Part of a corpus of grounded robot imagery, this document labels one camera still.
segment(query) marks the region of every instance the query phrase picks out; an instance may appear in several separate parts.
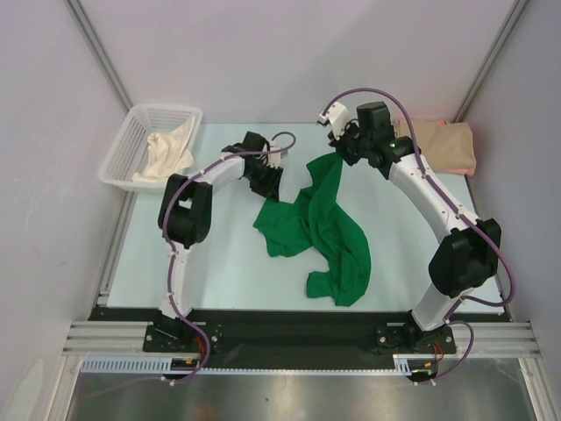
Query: gray wall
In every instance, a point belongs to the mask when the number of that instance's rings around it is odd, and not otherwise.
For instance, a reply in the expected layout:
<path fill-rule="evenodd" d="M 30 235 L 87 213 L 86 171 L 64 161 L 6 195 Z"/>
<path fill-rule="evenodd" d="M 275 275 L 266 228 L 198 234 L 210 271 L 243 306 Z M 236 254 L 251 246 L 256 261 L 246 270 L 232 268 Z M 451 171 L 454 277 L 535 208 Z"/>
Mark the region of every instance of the gray wall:
<path fill-rule="evenodd" d="M 512 3 L 83 0 L 133 102 L 190 103 L 212 123 L 315 122 L 365 85 L 452 118 Z"/>
<path fill-rule="evenodd" d="M 529 319 L 561 393 L 561 2 L 530 2 L 467 116 L 482 213 L 496 217 L 519 279 L 513 309 Z"/>
<path fill-rule="evenodd" d="M 61 0 L 3 2 L 0 56 L 1 414 L 38 358 L 44 404 L 93 297 L 120 203 L 96 171 L 124 113 Z"/>

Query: purple cable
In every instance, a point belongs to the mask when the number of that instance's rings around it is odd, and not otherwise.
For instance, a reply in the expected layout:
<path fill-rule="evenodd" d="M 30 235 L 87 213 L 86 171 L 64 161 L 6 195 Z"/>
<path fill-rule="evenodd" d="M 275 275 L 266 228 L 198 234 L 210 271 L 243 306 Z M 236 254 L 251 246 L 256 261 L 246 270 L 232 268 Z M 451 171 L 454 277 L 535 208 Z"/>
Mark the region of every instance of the purple cable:
<path fill-rule="evenodd" d="M 231 160 L 232 158 L 235 158 L 237 156 L 270 155 L 272 153 L 286 152 L 288 149 L 290 149 L 296 143 L 296 136 L 293 133 L 291 133 L 291 132 L 278 132 L 277 134 L 275 134 L 271 138 L 271 141 L 277 139 L 279 136 L 282 136 L 283 134 L 286 134 L 286 135 L 292 137 L 292 142 L 290 143 L 290 145 L 285 146 L 285 147 L 281 147 L 279 149 L 270 150 L 270 151 L 258 151 L 258 152 L 245 151 L 245 152 L 238 152 L 238 153 L 230 153 L 228 155 L 225 155 L 223 159 L 220 159 L 218 161 L 214 161 L 213 163 L 208 165 L 202 172 L 199 171 L 198 173 L 192 175 L 191 177 L 189 177 L 189 179 L 183 185 L 181 185 L 181 187 L 175 192 L 175 194 L 172 196 L 171 200 L 169 201 L 169 205 L 166 208 L 166 214 L 164 215 L 164 221 L 163 221 L 163 224 L 162 224 L 163 237 L 166 240 L 166 242 L 172 247 L 173 253 L 176 253 L 177 249 L 175 248 L 174 242 L 169 238 L 169 235 L 167 234 L 167 224 L 169 222 L 169 215 L 171 213 L 172 208 L 174 207 L 174 204 L 179 200 L 179 197 L 181 196 L 181 193 L 187 188 L 187 186 L 191 182 L 200 178 L 204 173 L 209 172 L 211 169 L 218 167 L 223 162 L 225 162 L 227 160 Z M 204 349 L 205 349 L 204 356 L 202 358 L 201 363 L 196 368 L 194 368 L 193 371 L 191 371 L 191 373 L 189 373 L 185 377 L 181 378 L 180 380 L 174 381 L 174 383 L 173 383 L 173 384 L 183 384 L 183 383 L 191 380 L 193 378 L 193 376 L 199 370 L 201 370 L 201 368 L 203 368 L 205 366 L 205 364 L 207 363 L 207 360 L 209 359 L 209 354 L 210 354 L 210 341 L 209 341 L 209 337 L 207 336 L 207 334 L 199 326 L 190 322 L 185 316 L 183 316 L 181 314 L 181 312 L 179 311 L 179 309 L 177 308 L 177 305 L 175 304 L 175 302 L 173 300 L 174 292 L 172 290 L 172 275 L 174 273 L 174 264 L 175 264 L 175 254 L 172 254 L 172 257 L 169 261 L 169 268 L 167 270 L 167 293 L 170 295 L 169 303 L 171 304 L 172 309 L 174 309 L 175 315 L 183 323 L 188 325 L 190 328 L 194 329 L 197 333 L 199 333 L 199 335 L 202 336 L 202 339 L 204 340 Z M 84 397 L 85 398 L 97 397 L 97 396 L 100 396 L 100 395 L 104 395 L 105 393 L 109 393 L 109 392 L 112 392 L 114 390 L 118 390 L 118 389 L 124 388 L 126 386 L 130 386 L 131 384 L 146 382 L 146 381 L 149 381 L 149 380 L 161 380 L 161 377 L 160 376 L 155 376 L 155 375 L 147 375 L 147 376 L 144 376 L 144 377 L 139 377 L 139 378 L 136 378 L 136 379 L 129 380 L 128 382 L 119 383 L 115 386 L 111 386 L 107 389 L 103 389 L 103 390 L 100 390 L 98 392 L 90 393 L 90 394 L 88 394 Z"/>
<path fill-rule="evenodd" d="M 327 110 L 336 101 L 338 101 L 342 97 L 350 95 L 350 94 L 358 93 L 358 92 L 373 92 L 374 94 L 385 96 L 386 98 L 390 99 L 393 103 L 395 103 L 395 105 L 397 105 L 397 107 L 400 109 L 401 113 L 403 114 L 403 117 L 405 117 L 405 121 L 407 122 L 409 132 L 411 133 L 411 139 L 413 140 L 413 149 L 415 151 L 415 158 L 416 158 L 416 161 L 417 161 L 417 165 L 419 166 L 419 169 L 421 169 L 421 172 L 423 173 L 427 182 L 438 193 L 438 195 L 442 198 L 442 200 L 444 200 L 444 202 L 450 207 L 450 209 L 455 214 L 458 214 L 458 212 L 459 212 L 458 206 L 456 206 L 456 204 L 448 197 L 448 195 L 446 195 L 446 193 L 444 193 L 444 191 L 440 188 L 440 186 L 438 186 L 438 184 L 432 179 L 432 177 L 430 175 L 426 174 L 427 173 L 427 168 L 424 166 L 423 160 L 421 159 L 421 151 L 420 151 L 419 145 L 417 143 L 417 137 L 415 135 L 415 130 L 413 129 L 413 122 L 411 121 L 411 117 L 409 116 L 409 114 L 405 110 L 405 107 L 403 106 L 403 104 L 400 103 L 395 96 L 393 96 L 391 94 L 388 94 L 384 90 L 380 90 L 380 89 L 376 89 L 376 88 L 349 89 L 349 90 L 346 90 L 345 92 L 342 92 L 341 94 L 335 96 L 327 104 L 327 106 L 323 109 L 322 115 L 325 116 L 325 113 L 327 112 Z M 476 224 L 474 224 L 472 221 L 470 221 L 465 215 L 460 214 L 459 218 L 462 221 L 464 221 L 470 228 L 472 228 L 491 247 L 491 249 L 497 254 L 497 257 L 502 262 L 502 265 L 504 266 L 504 268 L 507 272 L 508 280 L 510 282 L 510 291 L 508 292 L 507 298 L 505 298 L 500 303 L 493 303 L 493 302 L 490 302 L 490 301 L 487 301 L 487 300 L 482 300 L 481 298 L 477 298 L 475 296 L 468 296 L 468 295 L 462 296 L 461 300 L 459 300 L 451 308 L 451 310 L 448 312 L 448 314 L 445 317 L 446 319 L 450 318 L 451 314 L 457 309 L 457 307 L 461 304 L 461 302 L 463 300 L 471 300 L 471 301 L 474 301 L 476 303 L 481 303 L 481 304 L 484 304 L 484 305 L 488 305 L 490 307 L 502 307 L 504 305 L 510 304 L 512 302 L 512 300 L 515 298 L 515 292 L 516 292 L 516 288 L 517 288 L 517 283 L 516 283 L 516 279 L 514 277 L 514 274 L 513 274 L 512 270 L 510 269 L 510 266 L 507 264 L 505 255 L 500 250 L 500 248 L 497 247 L 494 244 L 494 242 L 491 240 L 491 238 L 489 238 L 488 235 L 486 235 L 483 231 L 481 231 L 480 228 Z"/>
<path fill-rule="evenodd" d="M 453 325 L 464 325 L 470 331 L 470 341 L 467 344 L 467 348 L 465 349 L 464 355 L 462 355 L 462 358 L 460 358 L 459 361 L 456 364 L 454 364 L 454 366 L 452 366 L 450 370 L 446 371 L 445 373 L 442 373 L 441 375 L 437 375 L 434 379 L 432 379 L 432 381 L 427 380 L 425 382 L 419 382 L 419 384 L 432 384 L 432 382 L 436 380 L 443 380 L 446 377 L 448 377 L 454 370 L 456 370 L 456 368 L 461 366 L 465 360 L 467 360 L 467 356 L 470 354 L 473 348 L 473 341 L 475 340 L 475 332 L 473 331 L 472 326 L 463 320 L 455 320 L 448 324 L 448 326 L 453 326 Z"/>

